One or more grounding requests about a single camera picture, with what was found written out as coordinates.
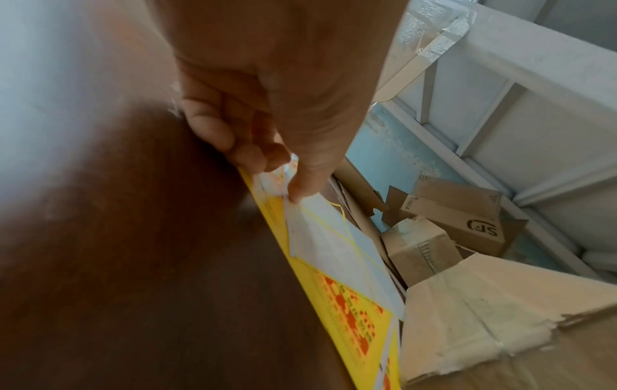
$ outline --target wooden table top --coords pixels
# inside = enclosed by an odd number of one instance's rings
[[[353,388],[163,42],[97,0],[0,21],[0,389]]]

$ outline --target box logo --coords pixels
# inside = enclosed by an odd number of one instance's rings
[[[469,221],[467,221],[467,227],[470,230],[474,230],[474,231],[479,231],[482,233],[488,233],[491,236],[497,236],[497,226],[486,222],[486,221],[480,221],[477,219],[470,219]]]

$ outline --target dark brown surface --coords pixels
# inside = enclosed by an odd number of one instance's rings
[[[0,389],[346,389],[234,168],[103,1],[3,1]]]

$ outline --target small cardboard box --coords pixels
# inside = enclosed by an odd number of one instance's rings
[[[452,240],[475,251],[501,256],[522,230],[524,221],[500,221],[501,194],[423,175],[412,194],[390,187],[382,220],[394,226],[423,215]]]
[[[407,287],[463,260],[448,234],[424,217],[404,219],[381,238]]]
[[[617,389],[617,286],[473,254],[407,291],[407,390]]]

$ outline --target light blue surface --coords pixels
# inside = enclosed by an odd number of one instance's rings
[[[405,125],[377,104],[366,116],[347,158],[385,200],[388,187],[411,192],[423,173],[461,184],[469,184]],[[381,222],[381,212],[371,217],[379,230],[388,227]],[[521,234],[505,258],[565,272],[544,249],[529,236]]]

